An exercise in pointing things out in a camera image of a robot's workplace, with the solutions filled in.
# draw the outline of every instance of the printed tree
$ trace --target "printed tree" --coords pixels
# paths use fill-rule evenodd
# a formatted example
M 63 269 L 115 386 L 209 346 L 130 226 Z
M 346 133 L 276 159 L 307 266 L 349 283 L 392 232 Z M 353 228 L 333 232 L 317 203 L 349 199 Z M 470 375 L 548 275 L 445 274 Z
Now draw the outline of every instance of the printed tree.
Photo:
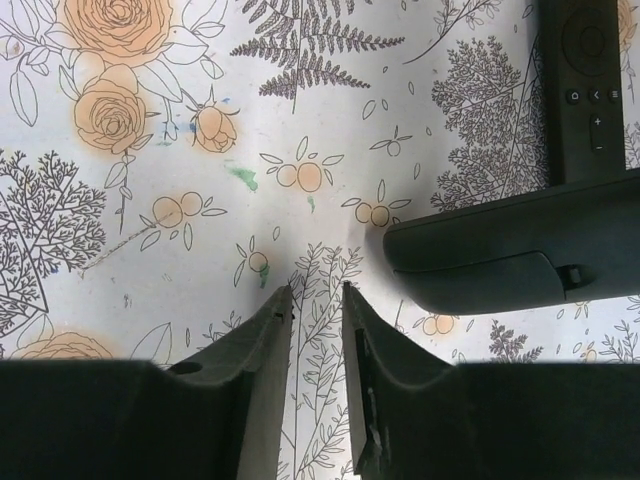
M 438 177 L 431 203 L 440 211 L 519 195 L 547 185 L 541 57 L 537 41 L 522 75 L 502 44 L 458 41 L 451 68 L 434 83 L 432 98 L 457 131 L 455 167 Z
M 300 89 L 329 84 L 369 88 L 326 57 L 393 47 L 404 37 L 374 36 L 340 19 L 354 9 L 355 0 L 245 0 L 242 13 L 251 15 L 256 36 L 231 55 L 258 56 L 282 69 L 260 86 L 259 93 L 293 100 L 294 113 Z

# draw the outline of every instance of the green stain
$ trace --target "green stain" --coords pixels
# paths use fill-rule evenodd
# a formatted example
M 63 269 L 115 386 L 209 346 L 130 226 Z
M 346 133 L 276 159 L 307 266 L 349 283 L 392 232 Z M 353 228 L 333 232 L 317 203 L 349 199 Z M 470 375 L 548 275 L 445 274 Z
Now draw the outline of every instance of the green stain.
M 244 184 L 249 187 L 249 190 L 255 192 L 258 189 L 258 183 L 254 180 L 256 172 L 247 170 L 246 168 L 228 168 L 231 175 L 239 178 Z
M 269 278 L 269 265 L 265 266 L 260 272 L 260 288 L 264 288 Z

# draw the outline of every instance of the orange rose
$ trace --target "orange rose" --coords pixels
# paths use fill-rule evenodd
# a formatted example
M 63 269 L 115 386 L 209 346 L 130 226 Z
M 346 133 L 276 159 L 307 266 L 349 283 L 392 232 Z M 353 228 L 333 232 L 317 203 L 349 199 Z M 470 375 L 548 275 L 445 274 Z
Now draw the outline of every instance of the orange rose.
M 238 135 L 229 115 L 216 107 L 204 107 L 195 117 L 195 134 L 198 143 L 206 150 L 224 153 L 233 147 Z
M 77 333 L 63 333 L 16 350 L 17 359 L 109 359 L 111 354 L 95 340 Z
M 131 147 L 144 133 L 146 116 L 137 93 L 138 81 L 125 65 L 110 67 L 89 82 L 75 108 L 80 137 L 114 155 Z
M 620 51 L 629 50 L 636 34 L 637 23 L 633 23 L 633 11 L 629 0 L 618 0 L 618 30 L 620 31 Z
M 169 0 L 60 0 L 58 21 L 81 48 L 131 67 L 155 59 L 169 36 Z

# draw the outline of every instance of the plant stem illustration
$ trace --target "plant stem illustration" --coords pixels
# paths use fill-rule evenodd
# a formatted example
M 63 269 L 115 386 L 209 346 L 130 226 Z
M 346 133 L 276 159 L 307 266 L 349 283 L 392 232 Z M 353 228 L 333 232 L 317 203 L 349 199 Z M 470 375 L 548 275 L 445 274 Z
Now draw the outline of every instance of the plant stem illustration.
M 432 98 L 465 145 L 453 149 L 454 170 L 438 177 L 431 204 L 454 210 L 547 185 L 541 58 L 534 42 L 524 75 L 495 37 L 458 41 L 445 81 Z
M 260 86 L 260 95 L 293 101 L 295 113 L 300 90 L 320 85 L 369 88 L 325 56 L 335 53 L 369 52 L 401 44 L 404 37 L 383 38 L 343 24 L 351 15 L 354 0 L 245 0 L 242 13 L 251 14 L 256 36 L 231 51 L 232 56 L 260 57 L 277 64 L 282 73 Z
M 502 0 L 440 0 L 442 9 L 438 10 L 438 14 L 433 18 L 437 25 L 438 38 L 435 42 L 431 42 L 429 47 L 420 55 L 411 60 L 404 62 L 408 65 L 427 55 L 433 50 L 461 21 L 465 21 L 471 30 L 475 30 L 477 26 L 484 25 L 481 18 L 485 14 L 489 18 L 494 18 L 495 13 L 499 10 Z
M 348 411 L 338 392 L 344 381 L 342 283 L 361 273 L 362 259 L 359 248 L 345 251 L 309 244 L 289 278 L 296 319 L 291 361 L 295 380 L 287 392 L 285 416 L 290 417 L 291 428 L 283 431 L 282 445 L 292 452 L 293 460 L 282 464 L 281 480 L 315 478 L 321 475 L 316 473 L 319 469 L 335 468 L 336 456 L 346 450 Z M 303 429 L 303 422 L 313 427 Z
M 0 337 L 49 307 L 44 279 L 81 269 L 105 244 L 99 218 L 106 195 L 76 180 L 78 168 L 54 151 L 34 168 L 0 149 Z

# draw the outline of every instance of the remote control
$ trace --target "remote control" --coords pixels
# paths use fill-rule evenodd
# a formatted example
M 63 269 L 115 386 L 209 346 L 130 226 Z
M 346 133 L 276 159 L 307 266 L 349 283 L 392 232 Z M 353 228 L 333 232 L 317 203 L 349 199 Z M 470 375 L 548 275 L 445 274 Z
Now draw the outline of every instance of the remote control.
M 617 0 L 538 0 L 550 182 L 625 170 Z

